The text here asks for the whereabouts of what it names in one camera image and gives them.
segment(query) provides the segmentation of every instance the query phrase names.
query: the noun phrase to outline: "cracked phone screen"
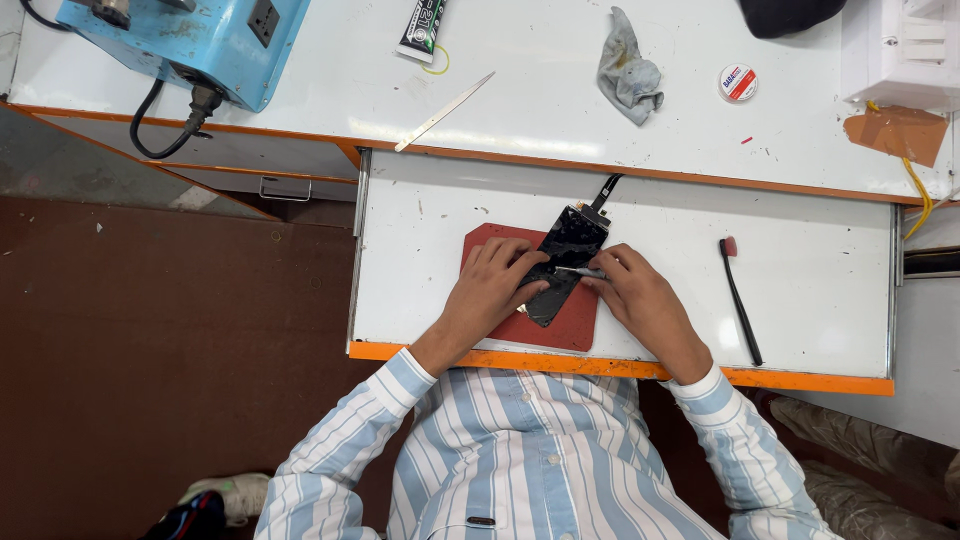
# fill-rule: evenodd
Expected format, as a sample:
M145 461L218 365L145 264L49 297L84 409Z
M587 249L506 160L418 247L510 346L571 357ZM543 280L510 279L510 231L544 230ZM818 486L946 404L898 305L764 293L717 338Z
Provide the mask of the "cracked phone screen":
M550 283L550 288L527 302L527 317L531 321L543 328L550 326L566 298L573 292L573 287L580 281L580 275L573 272L555 273L556 267L586 267L607 240L607 234L606 228L590 221L573 206L561 212L537 248L549 255L550 260L536 264L520 281L520 286L537 280Z

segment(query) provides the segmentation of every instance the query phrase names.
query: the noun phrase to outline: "screwdriver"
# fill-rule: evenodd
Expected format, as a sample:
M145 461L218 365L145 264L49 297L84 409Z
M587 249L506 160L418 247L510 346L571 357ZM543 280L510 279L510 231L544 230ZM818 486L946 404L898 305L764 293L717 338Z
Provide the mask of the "screwdriver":
M590 270L589 268L570 268L569 266L557 266L554 270L556 272L573 272L575 274L580 274L581 276L586 276L588 278L596 278L598 280L605 280L607 274L603 270Z

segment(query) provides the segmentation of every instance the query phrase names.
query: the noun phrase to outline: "tin lid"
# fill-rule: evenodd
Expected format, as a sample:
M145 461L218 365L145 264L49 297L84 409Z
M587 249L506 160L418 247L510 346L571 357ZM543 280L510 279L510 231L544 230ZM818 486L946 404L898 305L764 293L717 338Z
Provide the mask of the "tin lid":
M756 72L745 63L732 63L717 76L720 97L730 103L743 103L756 93Z

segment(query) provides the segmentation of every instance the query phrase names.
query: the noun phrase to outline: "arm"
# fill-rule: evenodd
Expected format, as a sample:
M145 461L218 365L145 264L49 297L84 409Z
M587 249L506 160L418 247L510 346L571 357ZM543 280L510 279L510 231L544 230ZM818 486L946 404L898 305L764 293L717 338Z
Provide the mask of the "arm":
M804 489L804 472L754 404L713 365L701 380L666 386L697 432L733 514L732 539L835 539Z
M584 282L673 376L667 387L733 510L731 538L838 539L806 495L800 465L714 365L670 283L626 244L597 254L590 266L610 281Z
M549 259L530 249L516 238L491 238L473 248L437 322L342 398L276 470L257 540L378 540L360 526L363 505L353 486L437 377L548 286L516 288L534 264Z
M341 398L276 470L256 538L337 538L340 531L378 539L360 527L363 505L351 489L434 382L403 349Z

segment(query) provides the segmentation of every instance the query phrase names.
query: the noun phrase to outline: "gray fabric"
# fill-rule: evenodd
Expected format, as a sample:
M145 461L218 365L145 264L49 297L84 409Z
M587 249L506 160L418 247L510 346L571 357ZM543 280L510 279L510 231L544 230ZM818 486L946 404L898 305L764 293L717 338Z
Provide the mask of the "gray fabric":
M611 11L613 31L603 44L597 84L613 106L639 126L663 103L663 92L654 91L660 84L660 70L640 56L627 14L616 6Z
M861 479L817 461L800 465L807 495L830 530L846 540L960 540L960 532L897 506Z
M942 499L951 490L960 491L960 454L956 449L786 396L770 402L770 412L800 438L833 450L857 465L896 477ZM953 477L949 474L951 466L956 468Z

